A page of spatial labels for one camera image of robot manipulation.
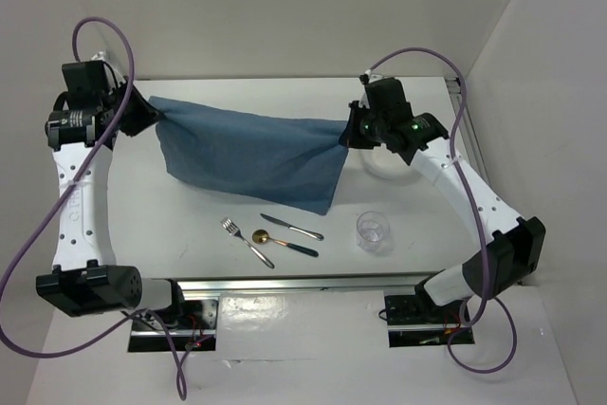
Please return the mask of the blue cloth napkin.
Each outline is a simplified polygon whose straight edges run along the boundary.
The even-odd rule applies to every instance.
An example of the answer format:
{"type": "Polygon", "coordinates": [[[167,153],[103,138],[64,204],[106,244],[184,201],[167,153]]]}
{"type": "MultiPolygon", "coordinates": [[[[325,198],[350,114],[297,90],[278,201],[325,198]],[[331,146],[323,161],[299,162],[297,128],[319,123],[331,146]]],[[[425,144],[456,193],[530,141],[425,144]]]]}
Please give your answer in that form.
{"type": "Polygon", "coordinates": [[[343,120],[282,119],[152,97],[166,170],[196,188],[325,215],[348,156],[343,120]]]}

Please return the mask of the clear drinking glass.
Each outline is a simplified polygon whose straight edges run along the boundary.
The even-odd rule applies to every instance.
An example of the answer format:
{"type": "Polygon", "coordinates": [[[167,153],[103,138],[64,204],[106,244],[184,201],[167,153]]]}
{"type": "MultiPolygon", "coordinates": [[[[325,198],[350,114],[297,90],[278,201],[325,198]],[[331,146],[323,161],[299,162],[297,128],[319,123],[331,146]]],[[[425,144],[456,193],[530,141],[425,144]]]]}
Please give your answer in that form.
{"type": "Polygon", "coordinates": [[[391,226],[381,212],[365,212],[356,223],[357,245],[367,253],[385,256],[392,250],[391,226]]]}

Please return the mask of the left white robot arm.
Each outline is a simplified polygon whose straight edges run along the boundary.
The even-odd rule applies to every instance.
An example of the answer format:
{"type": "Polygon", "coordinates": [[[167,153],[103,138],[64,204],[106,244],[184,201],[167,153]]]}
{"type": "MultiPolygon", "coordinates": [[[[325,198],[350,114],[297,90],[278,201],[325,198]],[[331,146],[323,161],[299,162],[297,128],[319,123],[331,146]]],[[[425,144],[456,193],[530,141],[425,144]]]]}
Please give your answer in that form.
{"type": "Polygon", "coordinates": [[[53,105],[45,131],[64,204],[51,271],[37,276],[36,291],[69,317],[146,309],[175,328],[188,307],[176,281],[143,278],[136,267],[118,263],[111,244],[107,194],[115,139],[101,136],[117,97],[63,92],[53,105]]]}

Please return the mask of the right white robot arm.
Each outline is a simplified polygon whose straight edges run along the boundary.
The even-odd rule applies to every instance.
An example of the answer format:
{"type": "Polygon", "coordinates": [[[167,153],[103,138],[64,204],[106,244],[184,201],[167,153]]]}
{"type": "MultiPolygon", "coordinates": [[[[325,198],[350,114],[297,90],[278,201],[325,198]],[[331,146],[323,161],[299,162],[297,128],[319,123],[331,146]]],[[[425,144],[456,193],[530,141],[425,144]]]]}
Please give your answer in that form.
{"type": "Polygon", "coordinates": [[[435,116],[414,116],[408,103],[377,111],[353,101],[349,108],[340,144],[352,149],[385,145],[442,194],[479,249],[461,265],[416,285],[418,318],[436,321],[448,304],[472,296],[493,300],[536,269],[546,234],[543,222],[525,219],[508,206],[451,145],[435,116]]]}

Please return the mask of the silver table knife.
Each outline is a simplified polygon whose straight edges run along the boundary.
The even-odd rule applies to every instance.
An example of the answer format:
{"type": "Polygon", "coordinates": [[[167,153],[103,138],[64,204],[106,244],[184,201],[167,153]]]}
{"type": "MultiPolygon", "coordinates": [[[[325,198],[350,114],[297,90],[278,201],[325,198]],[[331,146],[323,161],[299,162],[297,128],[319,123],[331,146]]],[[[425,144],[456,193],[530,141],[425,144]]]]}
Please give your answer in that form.
{"type": "Polygon", "coordinates": [[[292,225],[290,223],[287,223],[284,220],[281,220],[279,218],[273,217],[273,216],[265,214],[265,213],[261,213],[260,216],[263,219],[265,219],[266,221],[268,221],[268,222],[270,222],[272,224],[284,227],[284,228],[286,228],[288,230],[293,230],[295,232],[298,232],[300,234],[303,234],[303,235],[305,235],[307,237],[310,237],[310,238],[318,240],[318,241],[323,241],[324,240],[324,236],[322,234],[318,233],[318,232],[315,232],[315,231],[312,231],[312,230],[305,230],[305,229],[296,227],[296,226],[294,226],[294,225],[292,225]]]}

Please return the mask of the silver fork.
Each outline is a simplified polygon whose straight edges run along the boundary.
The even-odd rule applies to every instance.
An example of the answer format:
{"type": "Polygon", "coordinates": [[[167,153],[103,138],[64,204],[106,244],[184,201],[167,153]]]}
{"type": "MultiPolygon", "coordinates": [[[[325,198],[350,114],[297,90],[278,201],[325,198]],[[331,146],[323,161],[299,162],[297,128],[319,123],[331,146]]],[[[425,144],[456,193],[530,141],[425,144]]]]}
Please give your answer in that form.
{"type": "Polygon", "coordinates": [[[266,267],[270,269],[275,268],[274,263],[267,258],[262,251],[251,244],[251,242],[242,234],[240,228],[234,224],[231,219],[228,217],[223,218],[221,220],[221,225],[230,236],[240,239],[266,267]]]}

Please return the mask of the aluminium right side rail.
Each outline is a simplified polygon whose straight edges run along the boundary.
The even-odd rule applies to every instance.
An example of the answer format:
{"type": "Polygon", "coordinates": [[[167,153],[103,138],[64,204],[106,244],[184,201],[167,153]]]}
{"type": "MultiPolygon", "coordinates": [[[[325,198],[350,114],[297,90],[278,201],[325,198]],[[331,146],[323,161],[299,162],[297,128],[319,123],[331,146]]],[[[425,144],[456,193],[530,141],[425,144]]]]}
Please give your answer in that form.
{"type": "MultiPolygon", "coordinates": [[[[445,84],[451,99],[453,111],[454,113],[457,113],[462,101],[460,80],[456,77],[446,77],[445,84]]],[[[466,148],[470,165],[485,181],[488,181],[487,167],[483,160],[478,137],[468,110],[465,111],[463,118],[460,121],[459,132],[466,148]]]]}

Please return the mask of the aluminium rail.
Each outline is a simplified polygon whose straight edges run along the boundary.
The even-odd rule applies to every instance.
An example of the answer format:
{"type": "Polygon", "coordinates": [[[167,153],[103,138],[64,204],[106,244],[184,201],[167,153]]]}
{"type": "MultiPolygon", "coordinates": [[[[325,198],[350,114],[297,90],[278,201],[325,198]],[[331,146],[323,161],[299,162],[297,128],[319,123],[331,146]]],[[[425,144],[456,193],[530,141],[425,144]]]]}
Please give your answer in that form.
{"type": "Polygon", "coordinates": [[[317,291],[403,290],[414,287],[433,272],[361,273],[236,278],[201,278],[177,280],[189,297],[220,294],[272,294],[317,291]]]}
{"type": "MultiPolygon", "coordinates": [[[[451,99],[453,111],[454,113],[457,113],[462,101],[460,80],[456,77],[446,77],[445,84],[451,99]]],[[[488,181],[487,167],[483,160],[478,137],[468,110],[465,111],[463,118],[460,121],[459,132],[466,148],[470,165],[485,181],[488,181]]]]}

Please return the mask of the aluminium front rail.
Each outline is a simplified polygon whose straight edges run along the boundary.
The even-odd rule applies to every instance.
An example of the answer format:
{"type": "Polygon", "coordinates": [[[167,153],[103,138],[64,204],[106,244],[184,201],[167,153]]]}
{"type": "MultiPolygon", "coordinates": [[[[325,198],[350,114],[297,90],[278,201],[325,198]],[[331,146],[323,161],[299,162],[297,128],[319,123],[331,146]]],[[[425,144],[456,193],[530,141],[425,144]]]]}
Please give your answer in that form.
{"type": "Polygon", "coordinates": [[[272,294],[317,291],[403,290],[414,287],[433,272],[361,273],[236,278],[201,278],[177,280],[189,297],[220,294],[272,294]]]}

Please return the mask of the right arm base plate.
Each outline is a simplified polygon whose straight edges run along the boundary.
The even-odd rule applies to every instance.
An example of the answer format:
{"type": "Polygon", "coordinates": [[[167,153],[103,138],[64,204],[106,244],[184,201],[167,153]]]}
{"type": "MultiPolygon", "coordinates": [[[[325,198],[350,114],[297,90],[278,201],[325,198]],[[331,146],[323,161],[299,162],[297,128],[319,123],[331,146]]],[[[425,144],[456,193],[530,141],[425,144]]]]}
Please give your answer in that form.
{"type": "Polygon", "coordinates": [[[383,305],[377,316],[387,326],[390,348],[447,345],[449,337],[460,331],[462,301],[445,306],[423,304],[412,291],[383,292],[383,305]]]}

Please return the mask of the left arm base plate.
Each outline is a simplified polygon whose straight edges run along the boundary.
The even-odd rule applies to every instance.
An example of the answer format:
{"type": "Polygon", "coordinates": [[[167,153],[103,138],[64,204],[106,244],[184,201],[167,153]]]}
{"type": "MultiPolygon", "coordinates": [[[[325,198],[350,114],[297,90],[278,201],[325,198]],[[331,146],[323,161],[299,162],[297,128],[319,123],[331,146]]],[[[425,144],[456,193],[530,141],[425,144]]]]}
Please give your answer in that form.
{"type": "MultiPolygon", "coordinates": [[[[210,352],[216,347],[219,298],[188,299],[181,306],[182,314],[170,318],[165,325],[178,353],[210,352]]],[[[171,348],[161,324],[150,314],[136,317],[129,333],[129,353],[170,352],[171,348]]]]}

